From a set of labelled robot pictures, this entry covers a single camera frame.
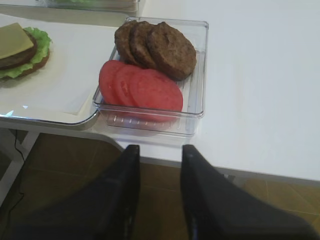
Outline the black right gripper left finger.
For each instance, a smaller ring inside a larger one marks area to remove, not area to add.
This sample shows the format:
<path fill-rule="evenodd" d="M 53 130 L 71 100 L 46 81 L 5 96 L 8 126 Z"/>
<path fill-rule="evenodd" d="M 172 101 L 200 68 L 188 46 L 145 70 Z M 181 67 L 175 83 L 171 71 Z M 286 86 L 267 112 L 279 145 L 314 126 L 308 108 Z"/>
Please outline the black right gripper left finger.
<path fill-rule="evenodd" d="M 60 196 L 56 184 L 26 191 L 8 213 L 3 240 L 129 240 L 140 195 L 140 147 L 128 145 L 95 178 Z"/>

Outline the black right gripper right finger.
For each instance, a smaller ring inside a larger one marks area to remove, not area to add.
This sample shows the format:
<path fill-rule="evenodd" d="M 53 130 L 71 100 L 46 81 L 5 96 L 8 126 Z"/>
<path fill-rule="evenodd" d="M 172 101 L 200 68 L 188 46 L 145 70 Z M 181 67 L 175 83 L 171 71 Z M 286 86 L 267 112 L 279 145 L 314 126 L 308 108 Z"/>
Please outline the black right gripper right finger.
<path fill-rule="evenodd" d="M 190 240 L 318 240 L 303 218 L 275 208 L 219 173 L 193 145 L 182 147 L 180 190 Z"/>

